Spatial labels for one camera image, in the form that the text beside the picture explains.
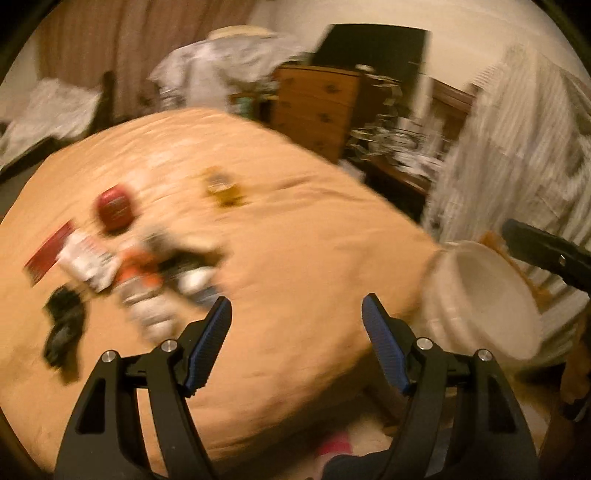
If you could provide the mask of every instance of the bed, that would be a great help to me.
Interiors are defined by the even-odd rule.
[[[204,194],[202,171],[219,166],[246,203],[221,209]],[[405,316],[437,245],[386,201],[336,166],[254,122],[182,109],[108,129],[49,157],[0,225],[0,406],[22,444],[52,469],[83,384],[102,352],[149,351],[115,296],[97,296],[53,267],[31,286],[23,266],[68,220],[100,235],[95,197],[127,184],[140,216],[116,247],[159,223],[217,239],[219,282],[233,324],[206,388],[189,399],[203,443],[220,469],[303,428],[379,378],[360,319],[375,292]],[[88,316],[77,378],[48,369],[43,305],[58,286],[83,291]],[[183,324],[205,311],[178,300]],[[148,454],[164,472],[145,392],[139,404]]]

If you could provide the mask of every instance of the wooden dresser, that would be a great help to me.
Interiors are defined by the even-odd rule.
[[[386,92],[357,72],[289,65],[276,76],[279,98],[271,127],[332,163],[339,160],[351,128],[385,110]]]

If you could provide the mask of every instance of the drawer knob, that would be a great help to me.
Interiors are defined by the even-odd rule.
[[[339,88],[334,83],[329,83],[326,87],[324,87],[327,93],[339,93]]]

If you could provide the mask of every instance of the metal screw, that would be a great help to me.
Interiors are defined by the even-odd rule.
[[[430,350],[433,348],[433,342],[428,338],[422,337],[417,340],[417,347],[421,350]]]
[[[483,362],[490,362],[492,360],[492,353],[485,349],[478,350],[478,358]]]
[[[178,343],[176,340],[165,340],[162,345],[160,345],[160,348],[162,350],[164,350],[165,352],[174,352],[178,347]]]
[[[104,363],[110,364],[113,360],[115,360],[116,357],[117,357],[117,352],[115,352],[114,350],[107,350],[105,353],[103,353],[100,356],[100,359]]]

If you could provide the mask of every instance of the curtain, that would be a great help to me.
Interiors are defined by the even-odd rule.
[[[40,71],[96,87],[116,75],[115,117],[141,114],[146,78],[174,49],[241,25],[256,0],[63,0],[40,25]]]

